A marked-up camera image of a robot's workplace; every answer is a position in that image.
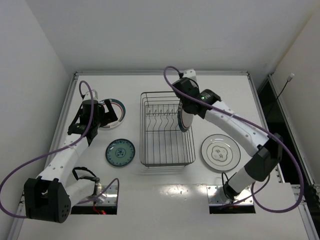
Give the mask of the white plate with flower motif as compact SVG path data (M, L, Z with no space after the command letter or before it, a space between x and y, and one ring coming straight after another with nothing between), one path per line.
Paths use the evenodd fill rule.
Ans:
M201 144L204 162L219 172L228 172L237 167L241 160L238 144L224 134L212 134Z

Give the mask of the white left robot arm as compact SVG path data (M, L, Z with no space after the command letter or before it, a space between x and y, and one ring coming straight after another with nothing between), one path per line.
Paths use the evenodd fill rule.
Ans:
M82 153L91 145L98 129L117 121L109 100L98 101L96 90L82 95L82 103L68 127L62 151L56 153L49 165L23 187L25 213L28 219L63 223L72 207L97 198L100 179L81 176L67 186Z

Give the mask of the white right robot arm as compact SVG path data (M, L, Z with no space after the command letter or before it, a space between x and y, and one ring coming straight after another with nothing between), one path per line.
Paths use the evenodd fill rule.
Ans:
M252 122L246 123L222 101L212 90L201 91L194 69L178 72L179 79L171 88L180 100L183 116L199 116L226 132L242 146L251 159L219 188L223 202L232 202L246 187L255 182L263 182L279 159L272 155L272 147L282 141L279 135L273 135L259 129Z

